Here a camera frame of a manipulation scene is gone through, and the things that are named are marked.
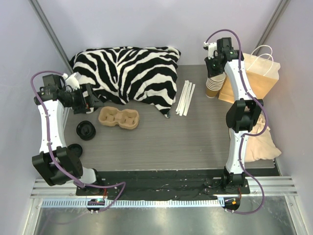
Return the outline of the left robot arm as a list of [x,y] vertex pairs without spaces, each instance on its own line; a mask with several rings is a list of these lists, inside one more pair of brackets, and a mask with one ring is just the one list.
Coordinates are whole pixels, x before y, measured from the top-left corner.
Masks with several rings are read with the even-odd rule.
[[64,137],[64,110],[70,108],[75,114],[85,114],[93,108],[102,107],[91,84],[80,84],[80,73],[71,75],[43,71],[43,83],[35,90],[34,102],[41,115],[42,140],[39,154],[32,157],[32,164],[49,186],[74,184],[100,195],[104,183],[93,168],[85,168],[77,155],[67,147]]

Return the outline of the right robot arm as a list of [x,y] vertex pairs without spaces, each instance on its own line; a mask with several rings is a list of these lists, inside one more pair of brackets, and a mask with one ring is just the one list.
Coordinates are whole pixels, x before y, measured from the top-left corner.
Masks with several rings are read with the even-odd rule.
[[234,97],[225,118],[229,128],[230,148],[219,187],[225,193],[249,194],[244,171],[246,146],[264,103],[254,94],[245,71],[243,54],[234,49],[231,38],[221,38],[207,46],[205,62],[208,78],[213,80],[219,75],[226,75]]

